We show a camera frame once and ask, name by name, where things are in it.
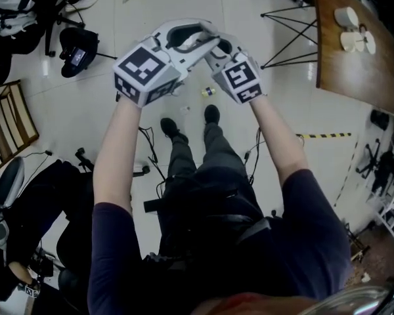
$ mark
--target caster wheel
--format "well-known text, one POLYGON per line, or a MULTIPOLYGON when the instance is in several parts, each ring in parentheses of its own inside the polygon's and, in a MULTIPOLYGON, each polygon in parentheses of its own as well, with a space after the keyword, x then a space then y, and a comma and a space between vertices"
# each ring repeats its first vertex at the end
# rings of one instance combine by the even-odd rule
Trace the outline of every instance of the caster wheel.
POLYGON ((11 72, 12 54, 4 53, 0 57, 0 85, 4 84, 11 72))

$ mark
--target sleeve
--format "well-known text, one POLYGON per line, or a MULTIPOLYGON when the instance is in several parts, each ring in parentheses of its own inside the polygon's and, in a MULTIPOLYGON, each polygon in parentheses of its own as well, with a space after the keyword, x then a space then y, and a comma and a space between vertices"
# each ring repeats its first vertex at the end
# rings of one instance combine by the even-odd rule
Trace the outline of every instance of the sleeve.
POLYGON ((92 263, 87 303, 91 315, 131 313, 141 266, 133 217, 121 207, 99 203, 93 210, 92 263))
POLYGON ((302 169, 292 174, 282 188, 285 221, 300 232, 318 237, 336 237, 347 242, 343 224, 322 192, 314 174, 302 169))
POLYGON ((303 295, 324 299, 343 288, 351 272, 345 228, 310 170, 291 175, 282 191, 293 274, 303 295))

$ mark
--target shoe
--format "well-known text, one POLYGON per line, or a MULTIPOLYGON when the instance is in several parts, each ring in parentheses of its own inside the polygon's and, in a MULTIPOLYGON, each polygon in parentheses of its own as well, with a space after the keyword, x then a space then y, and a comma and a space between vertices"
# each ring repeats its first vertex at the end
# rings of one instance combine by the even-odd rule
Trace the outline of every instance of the shoe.
POLYGON ((81 9, 88 9, 92 7, 98 0, 80 0, 77 3, 71 5, 66 5, 65 10, 67 13, 75 12, 76 9, 80 11, 81 9))
POLYGON ((179 129, 177 127, 177 124, 169 118, 163 118, 160 121, 160 128, 162 129, 162 132, 165 133, 165 135, 170 138, 171 140, 175 137, 180 137, 182 138, 186 143, 188 143, 188 138, 179 132, 179 129))
POLYGON ((219 124, 219 120, 221 119, 221 113, 219 109, 214 105, 209 105, 204 110, 204 119, 206 121, 206 125, 208 123, 215 123, 216 125, 219 124))

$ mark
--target yellow and black tape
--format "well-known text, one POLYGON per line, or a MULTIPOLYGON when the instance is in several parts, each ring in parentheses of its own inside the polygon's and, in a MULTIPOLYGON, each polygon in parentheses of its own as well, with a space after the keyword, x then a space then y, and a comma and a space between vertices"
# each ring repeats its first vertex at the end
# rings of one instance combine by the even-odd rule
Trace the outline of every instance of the yellow and black tape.
POLYGON ((351 137, 352 133, 332 133, 332 134, 298 134, 297 136, 304 139, 318 139, 318 138, 344 138, 351 137))

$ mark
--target wooden frame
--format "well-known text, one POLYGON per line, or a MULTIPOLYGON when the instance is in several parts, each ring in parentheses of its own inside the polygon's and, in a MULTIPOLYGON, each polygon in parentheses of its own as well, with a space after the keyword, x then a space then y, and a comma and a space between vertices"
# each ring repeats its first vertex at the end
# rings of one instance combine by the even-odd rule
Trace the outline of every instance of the wooden frame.
POLYGON ((38 138, 20 80, 0 85, 0 168, 38 138))

